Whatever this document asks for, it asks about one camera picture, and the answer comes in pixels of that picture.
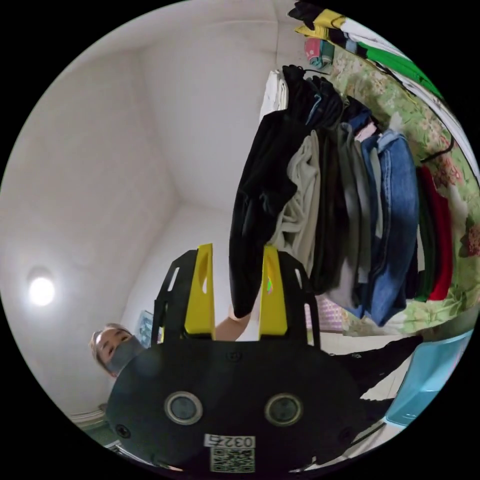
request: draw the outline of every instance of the pink item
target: pink item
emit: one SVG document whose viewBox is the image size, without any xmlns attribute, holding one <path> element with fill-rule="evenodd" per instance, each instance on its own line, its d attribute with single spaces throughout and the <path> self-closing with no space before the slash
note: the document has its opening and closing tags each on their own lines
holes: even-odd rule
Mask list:
<svg viewBox="0 0 480 480">
<path fill-rule="evenodd" d="M 308 38 L 305 40 L 305 55 L 308 61 L 322 55 L 320 45 L 321 40 L 319 38 Z"/>
<path fill-rule="evenodd" d="M 324 295 L 316 297 L 318 305 L 318 322 L 321 332 L 342 332 L 342 309 Z M 312 329 L 312 317 L 308 305 L 305 305 L 305 320 L 307 330 Z"/>
<path fill-rule="evenodd" d="M 371 121 L 367 126 L 363 127 L 355 136 L 355 140 L 357 142 L 363 142 L 367 138 L 371 137 L 374 133 L 375 130 L 377 130 L 377 127 L 375 124 Z"/>
</svg>

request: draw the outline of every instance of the printed number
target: printed number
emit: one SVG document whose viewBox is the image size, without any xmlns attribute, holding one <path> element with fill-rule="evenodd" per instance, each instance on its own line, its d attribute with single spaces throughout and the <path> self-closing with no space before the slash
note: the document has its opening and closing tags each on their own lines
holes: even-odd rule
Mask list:
<svg viewBox="0 0 480 480">
<path fill-rule="evenodd" d="M 255 437 L 205 435 L 204 446 L 209 448 L 254 449 Z"/>
</svg>

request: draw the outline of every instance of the face mask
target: face mask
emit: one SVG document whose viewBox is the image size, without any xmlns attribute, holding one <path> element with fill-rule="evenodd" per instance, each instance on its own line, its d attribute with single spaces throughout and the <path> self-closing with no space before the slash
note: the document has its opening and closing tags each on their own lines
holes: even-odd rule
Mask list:
<svg viewBox="0 0 480 480">
<path fill-rule="evenodd" d="M 132 336 L 126 341 L 123 341 L 113 352 L 113 357 L 106 364 L 109 372 L 118 375 L 124 367 L 133 360 L 138 354 L 142 353 L 145 348 L 139 340 Z"/>
</svg>

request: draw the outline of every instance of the green garment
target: green garment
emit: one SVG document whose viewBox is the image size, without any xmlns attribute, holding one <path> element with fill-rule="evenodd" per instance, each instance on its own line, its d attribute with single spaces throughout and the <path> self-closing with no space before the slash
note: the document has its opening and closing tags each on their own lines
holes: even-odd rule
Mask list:
<svg viewBox="0 0 480 480">
<path fill-rule="evenodd" d="M 401 75 L 413 80 L 418 83 L 425 89 L 434 93 L 437 97 L 442 99 L 442 94 L 439 92 L 437 87 L 432 83 L 432 81 L 408 58 L 395 55 L 389 51 L 380 50 L 372 46 L 368 46 L 361 41 L 358 42 L 358 45 L 366 49 L 366 57 L 372 62 L 378 62 L 379 64 L 385 65 L 389 69 L 398 72 Z"/>
</svg>

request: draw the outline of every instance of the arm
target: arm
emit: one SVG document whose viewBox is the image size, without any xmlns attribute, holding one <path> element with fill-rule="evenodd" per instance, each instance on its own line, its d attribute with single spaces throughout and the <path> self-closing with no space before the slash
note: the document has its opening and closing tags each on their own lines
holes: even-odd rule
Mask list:
<svg viewBox="0 0 480 480">
<path fill-rule="evenodd" d="M 228 317 L 215 328 L 215 340 L 234 342 L 245 331 L 249 324 L 251 314 L 237 318 L 232 306 L 228 309 Z"/>
</svg>

